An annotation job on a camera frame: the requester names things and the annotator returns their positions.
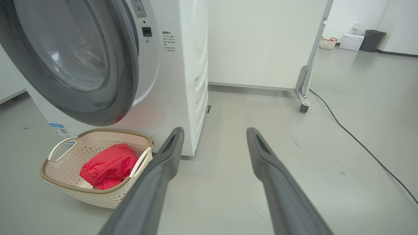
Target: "floor stain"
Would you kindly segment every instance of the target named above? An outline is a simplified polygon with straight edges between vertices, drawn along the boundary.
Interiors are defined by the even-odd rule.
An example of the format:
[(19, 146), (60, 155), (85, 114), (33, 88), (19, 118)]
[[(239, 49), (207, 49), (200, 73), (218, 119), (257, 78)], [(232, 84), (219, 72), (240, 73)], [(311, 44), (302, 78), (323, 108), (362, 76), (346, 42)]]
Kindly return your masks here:
[(282, 107), (280, 107), (280, 103), (279, 103), (279, 100), (277, 99), (276, 94), (274, 94), (274, 97), (276, 98), (277, 104), (279, 105), (280, 112), (281, 112), (282, 114), (284, 114), (284, 113), (283, 113), (283, 111), (282, 111)]
[(362, 184), (366, 185), (360, 178), (358, 178), (355, 174), (353, 174), (353, 172), (348, 169), (346, 166), (344, 166), (344, 164), (342, 164), (340, 161), (338, 161), (337, 159), (334, 158), (334, 160), (336, 160), (339, 164), (341, 164), (345, 169), (347, 169), (358, 181), (360, 181)]
[(378, 178), (380, 181), (382, 181), (377, 175), (375, 175), (373, 172), (370, 171), (370, 173), (372, 173), (372, 175), (374, 175), (376, 178)]
[[(254, 209), (254, 208), (253, 208), (250, 204), (248, 204), (248, 205), (249, 205), (249, 206), (250, 206), (250, 207), (251, 207), (251, 208), (252, 208), (255, 212), (257, 212), (257, 211), (256, 211), (256, 210), (255, 210), (255, 209)], [(258, 214), (259, 216), (261, 216), (261, 217), (263, 218), (263, 220), (265, 220), (265, 219), (264, 219), (264, 217), (263, 217), (262, 215), (260, 215), (260, 213), (258, 213), (258, 212), (257, 212), (257, 214)]]
[(171, 217), (170, 217), (170, 219), (169, 219), (168, 221), (171, 221), (171, 220), (174, 218), (174, 215), (177, 213), (177, 210), (178, 210), (178, 209), (176, 209), (176, 210), (174, 211), (174, 213), (171, 215)]

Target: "washing machine door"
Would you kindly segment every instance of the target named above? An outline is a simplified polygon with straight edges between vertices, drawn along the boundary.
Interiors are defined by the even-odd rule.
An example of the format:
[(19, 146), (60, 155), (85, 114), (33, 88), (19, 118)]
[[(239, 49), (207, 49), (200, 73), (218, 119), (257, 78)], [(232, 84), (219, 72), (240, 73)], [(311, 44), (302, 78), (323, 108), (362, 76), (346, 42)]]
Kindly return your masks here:
[(138, 35), (125, 1), (0, 4), (1, 44), (45, 99), (90, 125), (111, 125), (126, 115), (139, 71)]

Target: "black cable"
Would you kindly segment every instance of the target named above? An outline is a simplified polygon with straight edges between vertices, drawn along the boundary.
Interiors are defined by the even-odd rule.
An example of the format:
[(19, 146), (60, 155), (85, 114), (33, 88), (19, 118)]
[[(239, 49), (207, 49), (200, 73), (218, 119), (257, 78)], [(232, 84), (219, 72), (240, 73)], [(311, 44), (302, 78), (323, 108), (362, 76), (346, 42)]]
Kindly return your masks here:
[(312, 93), (314, 93), (319, 99), (322, 100), (322, 102), (324, 102), (324, 104), (326, 105), (326, 107), (328, 108), (328, 110), (331, 112), (332, 116), (334, 117), (335, 121), (338, 123), (338, 125), (344, 129), (344, 131), (346, 131), (347, 133), (349, 133), (351, 135), (352, 138), (354, 138), (367, 152), (370, 153), (370, 155), (372, 155), (372, 157), (393, 177), (395, 178), (405, 189), (406, 191), (408, 191), (409, 195), (411, 195), (411, 197), (414, 199), (414, 201), (418, 204), (417, 199), (414, 197), (414, 195), (412, 195), (412, 193), (409, 191), (409, 189), (398, 179), (396, 178), (396, 176), (394, 176), (373, 154), (372, 152), (370, 152), (370, 150), (368, 148), (366, 148), (366, 146), (364, 146), (364, 144), (362, 144), (356, 137), (354, 137), (353, 134), (351, 134), (351, 132), (349, 132), (345, 127), (343, 127), (341, 125), (341, 123), (339, 123), (339, 121), (337, 120), (337, 118), (335, 117), (334, 113), (331, 111), (331, 109), (329, 108), (329, 106), (326, 104), (325, 100), (323, 100), (317, 93), (313, 92), (311, 89), (309, 89)]

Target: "beige laundry basket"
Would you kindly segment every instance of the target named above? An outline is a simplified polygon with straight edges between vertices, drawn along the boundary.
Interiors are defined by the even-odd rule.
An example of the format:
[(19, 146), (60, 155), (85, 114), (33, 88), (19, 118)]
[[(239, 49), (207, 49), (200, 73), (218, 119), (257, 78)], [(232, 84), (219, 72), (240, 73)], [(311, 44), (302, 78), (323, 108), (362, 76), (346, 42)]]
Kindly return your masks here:
[[(61, 157), (53, 160), (57, 149), (71, 140), (76, 143)], [(104, 149), (120, 143), (128, 144), (139, 158), (132, 172), (113, 188), (93, 189), (80, 176), (81, 167)], [(99, 207), (116, 208), (152, 160), (151, 148), (152, 141), (148, 137), (134, 132), (111, 129), (89, 130), (57, 144), (48, 159), (42, 163), (40, 174), (45, 181), (62, 188), (68, 195), (82, 202)]]
[(332, 50), (335, 47), (335, 44), (338, 42), (338, 39), (331, 38), (328, 36), (321, 37), (321, 41), (319, 42), (319, 47), (322, 49)]

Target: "white wall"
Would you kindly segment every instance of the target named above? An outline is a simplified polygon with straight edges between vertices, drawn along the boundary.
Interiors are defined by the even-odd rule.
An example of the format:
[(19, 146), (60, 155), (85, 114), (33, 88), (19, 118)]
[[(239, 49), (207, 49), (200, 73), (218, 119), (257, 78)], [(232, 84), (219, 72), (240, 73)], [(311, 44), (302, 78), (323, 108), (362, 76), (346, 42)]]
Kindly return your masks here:
[(377, 49), (418, 55), (417, 10), (417, 0), (392, 0), (378, 28), (387, 35)]
[(360, 23), (359, 29), (355, 31), (358, 35), (364, 35), (367, 29), (377, 29), (389, 2), (390, 0), (334, 0), (325, 22), (323, 36), (341, 40), (345, 33), (353, 32), (354, 23)]
[(25, 91), (20, 79), (24, 78), (0, 45), (0, 104)]
[(209, 82), (294, 89), (327, 0), (209, 0)]

